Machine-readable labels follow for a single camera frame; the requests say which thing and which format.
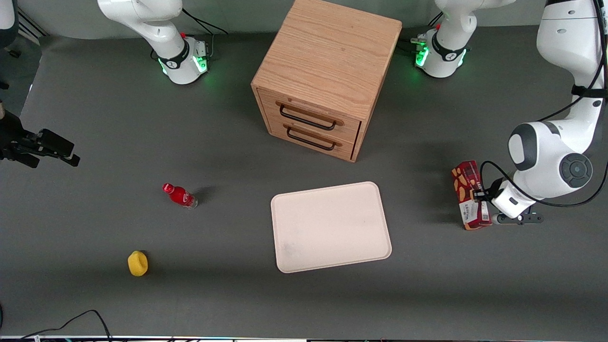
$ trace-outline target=white tray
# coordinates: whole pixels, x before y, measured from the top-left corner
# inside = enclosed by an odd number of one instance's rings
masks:
[[[281,272],[381,260],[392,251],[375,183],[276,195],[271,210]]]

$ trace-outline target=drawer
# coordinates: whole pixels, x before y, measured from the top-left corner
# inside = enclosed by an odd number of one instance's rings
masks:
[[[327,110],[297,103],[283,94],[263,89],[258,89],[258,93],[268,121],[285,122],[291,127],[316,133],[317,136],[348,142],[354,142],[357,138],[360,127],[358,120],[338,117]]]
[[[285,121],[269,120],[268,123],[271,129],[270,134],[277,138],[347,161],[350,161],[353,154],[353,142],[320,136],[315,132],[290,125]]]

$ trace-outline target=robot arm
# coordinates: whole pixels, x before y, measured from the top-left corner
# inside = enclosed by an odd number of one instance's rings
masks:
[[[0,0],[0,47],[15,40],[19,31],[16,0]]]
[[[0,160],[18,161],[31,168],[38,166],[37,156],[60,159],[71,166],[78,166],[80,157],[72,154],[74,144],[58,134],[43,129],[38,134],[26,131],[19,118],[5,111],[0,101]]]
[[[477,28],[473,11],[514,3],[515,0],[435,0],[444,14],[441,29],[430,29],[412,39],[420,44],[416,66],[432,77],[452,75],[462,64],[465,46]]]
[[[573,104],[564,119],[521,124],[509,138],[509,153],[517,168],[513,181],[538,200],[574,192],[585,186],[593,173],[592,163],[582,153],[592,143],[605,106],[604,73],[600,69],[606,56],[597,16],[593,0],[549,0],[545,7],[537,48],[551,64],[570,71],[575,85]],[[508,180],[491,197],[511,218],[536,202]]]
[[[194,82],[207,71],[205,42],[182,37],[169,21],[182,12],[182,0],[97,0],[97,4],[108,19],[146,39],[174,83]]]

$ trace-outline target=black cable on floor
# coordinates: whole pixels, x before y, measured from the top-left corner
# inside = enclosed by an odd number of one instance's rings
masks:
[[[40,330],[40,331],[37,331],[37,332],[33,332],[33,333],[30,333],[30,334],[27,334],[27,335],[23,336],[23,337],[22,337],[22,338],[20,338],[18,341],[25,340],[26,338],[29,338],[29,337],[32,337],[32,336],[35,336],[35,335],[40,335],[41,333],[61,330],[61,329],[65,328],[65,327],[66,327],[68,324],[70,324],[71,322],[73,322],[75,319],[77,319],[77,318],[79,318],[79,317],[81,317],[81,316],[84,316],[85,314],[87,314],[87,313],[89,313],[89,312],[93,312],[93,313],[95,313],[95,314],[97,315],[97,318],[99,318],[99,320],[102,322],[102,325],[103,325],[103,330],[105,331],[106,336],[108,337],[108,341],[112,341],[112,335],[110,334],[110,331],[108,330],[108,326],[106,325],[106,322],[103,320],[103,318],[102,318],[102,316],[99,314],[99,312],[98,312],[97,310],[93,310],[93,309],[91,309],[91,310],[87,310],[87,311],[85,311],[85,312],[81,313],[80,315],[78,315],[78,316],[76,316],[76,317],[71,318],[69,321],[65,322],[65,323],[64,323],[64,324],[63,324],[61,327],[59,327],[59,328],[50,328],[50,329],[44,329],[44,330]]]

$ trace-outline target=wooden drawer cabinet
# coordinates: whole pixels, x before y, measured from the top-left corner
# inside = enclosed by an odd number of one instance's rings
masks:
[[[295,0],[251,86],[268,132],[354,162],[401,22]]]

